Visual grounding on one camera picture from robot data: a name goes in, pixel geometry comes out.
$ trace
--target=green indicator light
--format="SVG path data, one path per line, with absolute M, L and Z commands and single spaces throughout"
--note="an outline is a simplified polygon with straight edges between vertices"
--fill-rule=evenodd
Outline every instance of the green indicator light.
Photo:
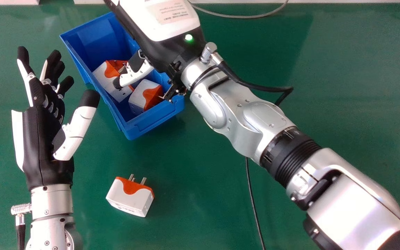
M 186 41 L 188 41 L 188 42 L 194 41 L 194 37 L 193 37 L 191 34 L 186 34 L 186 35 L 184 36 L 184 39 L 185 39 Z

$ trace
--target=robotic hand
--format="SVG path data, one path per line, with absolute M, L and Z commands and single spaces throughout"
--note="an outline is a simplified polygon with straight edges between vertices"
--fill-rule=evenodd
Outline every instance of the robotic hand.
M 44 62 L 40 78 L 29 65 L 24 47 L 18 48 L 17 63 L 27 91 L 30 107 L 12 111 L 16 162 L 26 175 L 31 203 L 11 208 L 16 216 L 18 249 L 24 249 L 24 214 L 32 213 L 27 249 L 80 249 L 81 238 L 72 217 L 73 154 L 79 147 L 100 101 L 94 90 L 83 93 L 71 122 L 61 125 L 65 115 L 63 98 L 73 85 L 67 76 L 61 54 L 54 50 Z
M 265 168 L 307 212 L 303 226 L 321 249 L 400 249 L 400 207 L 387 190 L 298 130 L 279 108 L 291 88 L 238 78 L 206 43 L 186 0 L 105 0 L 149 63 L 171 78 L 165 99 L 191 91 L 207 125 Z M 273 104 L 250 89 L 283 92 Z

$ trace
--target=green table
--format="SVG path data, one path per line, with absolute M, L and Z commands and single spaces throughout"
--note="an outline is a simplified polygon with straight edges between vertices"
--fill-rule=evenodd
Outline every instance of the green table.
M 208 7 L 228 13 L 272 8 Z M 37 72 L 52 49 L 62 51 L 65 74 L 76 78 L 66 95 L 70 114 L 86 87 L 58 36 L 107 11 L 69 1 L 0 7 L 0 249 L 16 248 L 10 206 L 30 201 L 11 132 L 10 110 L 28 106 L 16 47 L 27 47 Z M 288 117 L 400 203 L 400 5 L 288 5 L 258 20 L 199 16 L 206 38 L 242 78 L 293 85 L 282 104 Z M 188 99 L 184 112 L 135 141 L 117 129 L 102 103 L 75 160 L 74 216 L 85 249 L 260 249 L 243 157 Z M 251 164 L 250 170 L 268 249 L 317 249 L 302 229 L 304 212 L 264 169 Z M 154 188 L 146 218 L 105 200 L 114 178 L 131 173 L 146 176 Z

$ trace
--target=gray cable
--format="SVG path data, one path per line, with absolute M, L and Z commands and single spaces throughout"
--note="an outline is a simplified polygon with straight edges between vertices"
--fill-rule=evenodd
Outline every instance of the gray cable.
M 213 16 L 220 16 L 220 17 L 226 17 L 226 18 L 235 18 L 235 19 L 256 19 L 256 18 L 262 18 L 262 17 L 271 16 L 271 15 L 273 15 L 273 14 L 276 14 L 277 12 L 281 11 L 281 10 L 285 7 L 285 5 L 287 4 L 287 2 L 288 2 L 289 0 L 285 0 L 285 2 L 284 2 L 279 8 L 277 8 L 277 9 L 275 9 L 275 10 L 273 10 L 273 11 L 267 12 L 267 13 L 265 13 L 265 14 L 253 15 L 253 16 L 236 16 L 236 15 L 221 14 L 221 13 L 217 13 L 217 12 L 213 12 L 213 11 L 206 10 L 206 9 L 204 9 L 204 8 L 200 8 L 200 7 L 198 7 L 197 5 L 194 5 L 193 3 L 191 3 L 191 0 L 187 0 L 187 1 L 188 1 L 195 9 L 197 9 L 197 10 L 199 10 L 199 11 L 202 11 L 202 12 L 205 12 L 205 13 L 208 13 L 208 14 L 213 15 Z

